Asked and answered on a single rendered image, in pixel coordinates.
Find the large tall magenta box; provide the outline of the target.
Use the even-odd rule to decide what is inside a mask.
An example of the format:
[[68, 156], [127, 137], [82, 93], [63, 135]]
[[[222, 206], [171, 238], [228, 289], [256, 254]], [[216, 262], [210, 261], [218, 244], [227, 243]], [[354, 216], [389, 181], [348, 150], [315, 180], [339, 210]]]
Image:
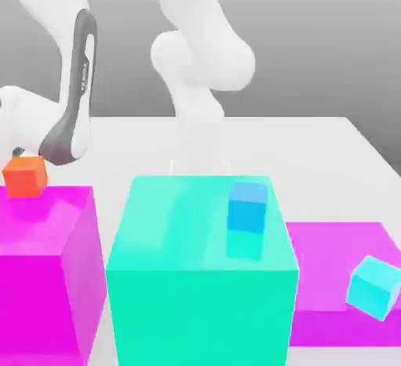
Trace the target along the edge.
[[107, 284], [91, 187], [0, 187], [0, 366], [87, 366]]

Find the small orange cube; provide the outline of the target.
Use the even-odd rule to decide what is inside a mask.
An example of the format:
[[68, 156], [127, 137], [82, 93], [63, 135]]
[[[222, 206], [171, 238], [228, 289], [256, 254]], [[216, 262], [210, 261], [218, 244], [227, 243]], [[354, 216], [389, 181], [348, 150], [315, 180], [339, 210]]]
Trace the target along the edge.
[[40, 197], [48, 185], [42, 156], [13, 157], [2, 170], [9, 197]]

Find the large flat magenta box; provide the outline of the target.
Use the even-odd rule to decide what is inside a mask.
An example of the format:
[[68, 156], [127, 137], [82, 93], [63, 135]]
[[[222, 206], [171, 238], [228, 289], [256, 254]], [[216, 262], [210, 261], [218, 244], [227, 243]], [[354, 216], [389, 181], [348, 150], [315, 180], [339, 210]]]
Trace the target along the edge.
[[401, 249], [379, 222], [287, 224], [299, 265], [293, 347], [401, 346], [401, 295], [384, 321], [346, 302], [368, 255], [401, 268]]

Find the small blue cube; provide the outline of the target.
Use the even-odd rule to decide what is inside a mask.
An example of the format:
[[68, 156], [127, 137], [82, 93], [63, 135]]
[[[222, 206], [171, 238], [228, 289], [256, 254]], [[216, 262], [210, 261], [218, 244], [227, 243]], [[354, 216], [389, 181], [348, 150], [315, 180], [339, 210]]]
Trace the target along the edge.
[[265, 228], [268, 188], [265, 184], [235, 182], [229, 194], [229, 230], [262, 234]]

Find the small cyan cube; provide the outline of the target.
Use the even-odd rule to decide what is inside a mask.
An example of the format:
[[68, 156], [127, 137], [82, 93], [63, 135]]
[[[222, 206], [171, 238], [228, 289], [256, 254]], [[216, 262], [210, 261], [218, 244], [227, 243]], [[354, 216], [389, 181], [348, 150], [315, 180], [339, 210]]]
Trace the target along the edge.
[[367, 255], [354, 269], [346, 302], [384, 321], [401, 292], [401, 269]]

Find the large teal box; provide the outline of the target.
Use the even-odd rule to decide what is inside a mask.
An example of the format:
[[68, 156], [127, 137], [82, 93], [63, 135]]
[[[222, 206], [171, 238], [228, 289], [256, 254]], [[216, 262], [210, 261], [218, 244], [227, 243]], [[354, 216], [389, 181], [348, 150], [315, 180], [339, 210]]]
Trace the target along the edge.
[[273, 189], [265, 229], [229, 230], [235, 182], [137, 176], [107, 263], [118, 366], [285, 366], [299, 268]]

